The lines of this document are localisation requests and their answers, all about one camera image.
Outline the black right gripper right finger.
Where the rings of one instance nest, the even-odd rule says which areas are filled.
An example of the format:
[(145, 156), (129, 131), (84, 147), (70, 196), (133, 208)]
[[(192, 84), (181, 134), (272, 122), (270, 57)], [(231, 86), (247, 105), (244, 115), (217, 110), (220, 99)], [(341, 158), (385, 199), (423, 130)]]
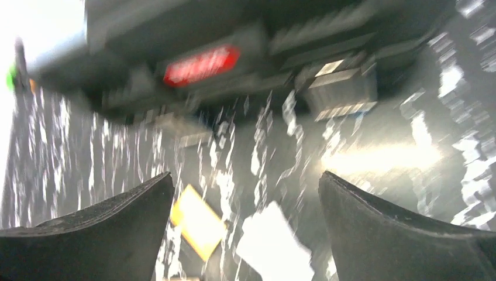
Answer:
[(494, 280), (495, 233), (414, 213), (332, 172), (319, 198), (340, 280)]

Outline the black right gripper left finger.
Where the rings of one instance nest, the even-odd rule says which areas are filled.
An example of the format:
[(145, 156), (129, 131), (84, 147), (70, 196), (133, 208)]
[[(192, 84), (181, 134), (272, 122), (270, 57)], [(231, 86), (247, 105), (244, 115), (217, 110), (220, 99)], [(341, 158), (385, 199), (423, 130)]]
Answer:
[(1, 279), (150, 281), (174, 191), (165, 172), (35, 227), (3, 229)]

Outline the orange credit card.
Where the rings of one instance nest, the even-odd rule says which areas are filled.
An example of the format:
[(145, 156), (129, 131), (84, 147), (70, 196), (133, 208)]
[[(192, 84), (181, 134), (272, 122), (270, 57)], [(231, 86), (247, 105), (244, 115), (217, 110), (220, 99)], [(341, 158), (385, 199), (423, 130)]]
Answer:
[(183, 238), (205, 262), (227, 231), (224, 221), (190, 184), (173, 204), (170, 220), (174, 226), (181, 228)]

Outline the white credit card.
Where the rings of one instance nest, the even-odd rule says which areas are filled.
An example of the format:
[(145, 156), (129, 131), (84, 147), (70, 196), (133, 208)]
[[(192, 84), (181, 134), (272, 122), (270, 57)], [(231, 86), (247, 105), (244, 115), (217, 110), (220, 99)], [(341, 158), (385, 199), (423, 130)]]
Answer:
[(301, 244), (275, 202), (245, 219), (236, 254), (262, 280), (311, 281), (311, 251)]

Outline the black toolbox with red label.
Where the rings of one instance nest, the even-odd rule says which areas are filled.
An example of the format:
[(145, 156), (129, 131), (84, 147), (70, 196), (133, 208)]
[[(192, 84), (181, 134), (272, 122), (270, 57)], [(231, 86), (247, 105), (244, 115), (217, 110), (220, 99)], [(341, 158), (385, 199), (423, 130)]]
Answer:
[(323, 66), (409, 63), (454, 1), (85, 1), (44, 51), (16, 45), (41, 87), (130, 125), (235, 94), (302, 84)]

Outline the green small object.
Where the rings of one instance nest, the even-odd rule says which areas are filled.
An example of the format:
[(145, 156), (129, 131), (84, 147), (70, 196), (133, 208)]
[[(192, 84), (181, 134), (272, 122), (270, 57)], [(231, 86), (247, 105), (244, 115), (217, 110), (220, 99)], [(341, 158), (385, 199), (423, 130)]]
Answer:
[(9, 67), (9, 70), (6, 74), (6, 86), (7, 86), (8, 90), (11, 92), (16, 91), (17, 73), (18, 73), (17, 65), (12, 64)]

